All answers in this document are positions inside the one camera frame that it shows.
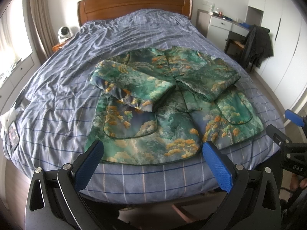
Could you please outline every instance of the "finger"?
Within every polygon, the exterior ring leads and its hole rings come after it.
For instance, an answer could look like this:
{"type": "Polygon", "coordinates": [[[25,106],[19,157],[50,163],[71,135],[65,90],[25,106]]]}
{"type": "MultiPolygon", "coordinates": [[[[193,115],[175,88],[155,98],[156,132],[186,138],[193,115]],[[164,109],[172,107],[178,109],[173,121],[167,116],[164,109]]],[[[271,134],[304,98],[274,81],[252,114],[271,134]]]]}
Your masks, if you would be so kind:
{"type": "Polygon", "coordinates": [[[290,182],[290,189],[291,190],[296,190],[298,188],[298,179],[297,176],[292,176],[291,182],[290,182]]]}
{"type": "Polygon", "coordinates": [[[302,189],[304,189],[305,187],[307,187],[307,178],[303,179],[301,182],[300,182],[300,187],[302,189]]]}

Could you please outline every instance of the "window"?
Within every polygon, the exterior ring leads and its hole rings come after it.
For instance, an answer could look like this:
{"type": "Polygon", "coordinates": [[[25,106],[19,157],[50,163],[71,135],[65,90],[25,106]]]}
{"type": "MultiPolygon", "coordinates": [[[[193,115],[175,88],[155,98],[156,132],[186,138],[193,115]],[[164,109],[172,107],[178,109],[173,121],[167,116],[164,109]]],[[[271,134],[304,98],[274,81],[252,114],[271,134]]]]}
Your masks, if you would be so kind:
{"type": "Polygon", "coordinates": [[[12,0],[0,18],[0,84],[31,53],[22,0],[12,0]]]}

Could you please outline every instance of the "wooden headboard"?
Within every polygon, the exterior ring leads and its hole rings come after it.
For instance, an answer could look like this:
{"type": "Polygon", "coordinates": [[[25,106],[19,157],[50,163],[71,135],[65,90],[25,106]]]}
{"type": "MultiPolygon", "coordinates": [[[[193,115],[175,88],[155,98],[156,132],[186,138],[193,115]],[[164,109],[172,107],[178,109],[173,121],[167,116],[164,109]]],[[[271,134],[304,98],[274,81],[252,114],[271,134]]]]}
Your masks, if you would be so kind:
{"type": "Polygon", "coordinates": [[[82,0],[78,2],[79,25],[118,18],[142,8],[163,9],[191,19],[192,0],[82,0]]]}

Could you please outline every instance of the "smartphone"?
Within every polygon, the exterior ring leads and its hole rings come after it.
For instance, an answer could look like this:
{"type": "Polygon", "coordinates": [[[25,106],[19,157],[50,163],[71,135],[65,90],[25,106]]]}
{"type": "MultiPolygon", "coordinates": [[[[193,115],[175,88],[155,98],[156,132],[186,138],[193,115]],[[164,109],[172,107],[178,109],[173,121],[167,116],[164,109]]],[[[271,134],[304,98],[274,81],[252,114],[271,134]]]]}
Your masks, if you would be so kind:
{"type": "Polygon", "coordinates": [[[15,150],[19,143],[19,135],[18,135],[16,124],[14,121],[9,126],[9,137],[10,137],[12,148],[13,150],[15,150]]]}

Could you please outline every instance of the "white fan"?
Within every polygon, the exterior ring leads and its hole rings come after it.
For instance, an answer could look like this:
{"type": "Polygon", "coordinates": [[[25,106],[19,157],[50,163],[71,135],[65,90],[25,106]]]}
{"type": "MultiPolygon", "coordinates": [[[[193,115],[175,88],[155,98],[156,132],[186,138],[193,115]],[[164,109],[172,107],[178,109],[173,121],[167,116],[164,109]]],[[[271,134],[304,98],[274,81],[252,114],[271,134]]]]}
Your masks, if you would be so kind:
{"type": "Polygon", "coordinates": [[[59,29],[59,32],[58,32],[59,36],[59,42],[64,42],[66,41],[67,39],[71,38],[72,34],[70,33],[70,30],[69,30],[69,27],[61,27],[59,29]]]}

